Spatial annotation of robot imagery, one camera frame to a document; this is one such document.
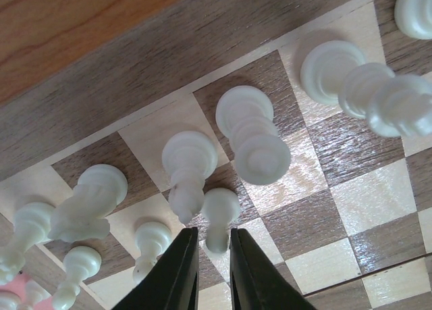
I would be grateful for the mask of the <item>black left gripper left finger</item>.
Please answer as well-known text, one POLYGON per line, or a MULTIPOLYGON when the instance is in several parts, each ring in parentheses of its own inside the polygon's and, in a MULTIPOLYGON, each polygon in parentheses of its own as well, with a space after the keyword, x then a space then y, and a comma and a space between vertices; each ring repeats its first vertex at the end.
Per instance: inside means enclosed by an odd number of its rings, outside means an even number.
POLYGON ((184 228, 157 257, 148 276, 115 308, 197 309, 198 291, 198 228, 184 228))

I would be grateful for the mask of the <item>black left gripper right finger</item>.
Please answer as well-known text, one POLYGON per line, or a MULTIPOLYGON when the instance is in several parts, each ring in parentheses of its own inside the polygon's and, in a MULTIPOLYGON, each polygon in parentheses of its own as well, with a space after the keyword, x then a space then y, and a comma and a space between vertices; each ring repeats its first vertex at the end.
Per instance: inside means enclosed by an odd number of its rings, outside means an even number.
POLYGON ((314 309, 278 272, 245 229, 231 229, 230 289, 233 309, 314 309))

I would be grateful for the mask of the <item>white chess knight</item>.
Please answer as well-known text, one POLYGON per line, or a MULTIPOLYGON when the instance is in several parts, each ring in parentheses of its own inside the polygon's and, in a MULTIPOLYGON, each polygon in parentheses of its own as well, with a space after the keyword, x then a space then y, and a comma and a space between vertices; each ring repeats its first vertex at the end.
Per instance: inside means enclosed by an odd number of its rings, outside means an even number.
POLYGON ((108 216, 125 198, 128 181, 118 168, 97 164, 87 168, 73 195, 55 208, 48 238, 72 243, 104 239, 110 232, 108 216))

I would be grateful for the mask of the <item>white chess bishop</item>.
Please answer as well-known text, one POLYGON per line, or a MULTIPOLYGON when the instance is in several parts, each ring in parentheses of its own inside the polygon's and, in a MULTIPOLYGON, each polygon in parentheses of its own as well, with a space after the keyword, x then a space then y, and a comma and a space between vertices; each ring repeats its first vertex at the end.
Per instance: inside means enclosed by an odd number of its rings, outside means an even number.
POLYGON ((431 40, 431 0, 396 0, 394 18, 410 38, 431 40))
POLYGON ((217 166, 217 149, 207 135, 182 131, 167 141, 162 151, 162 163, 171 184, 169 206, 186 225, 203 207, 203 187, 217 166))

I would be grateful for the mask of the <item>white chess queen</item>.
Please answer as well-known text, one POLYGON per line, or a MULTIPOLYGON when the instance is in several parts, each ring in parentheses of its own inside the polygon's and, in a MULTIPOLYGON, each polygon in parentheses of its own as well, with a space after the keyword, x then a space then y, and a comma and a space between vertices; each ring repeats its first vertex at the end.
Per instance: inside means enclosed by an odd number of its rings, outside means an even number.
POLYGON ((273 184, 289 169, 290 150, 273 118, 271 100, 253 86, 235 86, 218 101, 217 127, 229 139, 239 177, 249 184, 273 184))

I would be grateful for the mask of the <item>white chess king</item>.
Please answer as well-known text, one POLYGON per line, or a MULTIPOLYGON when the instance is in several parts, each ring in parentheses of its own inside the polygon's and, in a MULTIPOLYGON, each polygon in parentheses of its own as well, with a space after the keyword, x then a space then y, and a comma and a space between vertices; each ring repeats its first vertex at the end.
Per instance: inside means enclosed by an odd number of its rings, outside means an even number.
POLYGON ((431 83, 414 74, 396 75, 383 63, 367 62, 348 41, 328 41, 304 59, 300 81, 306 94, 324 105, 339 105, 365 120, 379 136, 431 134, 431 83))

